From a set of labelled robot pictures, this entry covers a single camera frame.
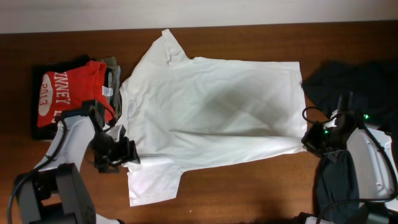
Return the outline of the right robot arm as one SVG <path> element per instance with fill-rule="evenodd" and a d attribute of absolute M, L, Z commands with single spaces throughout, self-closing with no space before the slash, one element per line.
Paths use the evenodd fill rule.
<path fill-rule="evenodd" d="M 301 142 L 321 159 L 316 198 L 320 213 L 301 223 L 395 223 L 397 167 L 392 139 L 369 126 L 369 116 L 341 95 L 329 120 L 314 121 Z"/>

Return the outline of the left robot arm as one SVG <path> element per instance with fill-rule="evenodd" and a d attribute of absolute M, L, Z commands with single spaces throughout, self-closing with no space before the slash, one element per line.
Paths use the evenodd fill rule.
<path fill-rule="evenodd" d="M 100 173 L 118 172 L 126 162 L 140 163 L 136 143 L 126 136 L 124 126 L 104 129 L 105 110 L 96 100 L 55 117 L 57 133 L 42 160 L 20 174 L 7 208 L 12 222 L 12 203 L 17 202 L 23 223 L 120 223 L 97 214 L 81 175 L 86 150 L 94 153 Z"/>

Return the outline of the white t-shirt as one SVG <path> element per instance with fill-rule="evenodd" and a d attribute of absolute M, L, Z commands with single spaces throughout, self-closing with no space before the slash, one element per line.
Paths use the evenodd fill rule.
<path fill-rule="evenodd" d="M 188 58 L 163 30 L 120 87 L 130 205 L 175 198 L 190 170 L 302 151 L 301 81 L 298 62 Z"/>

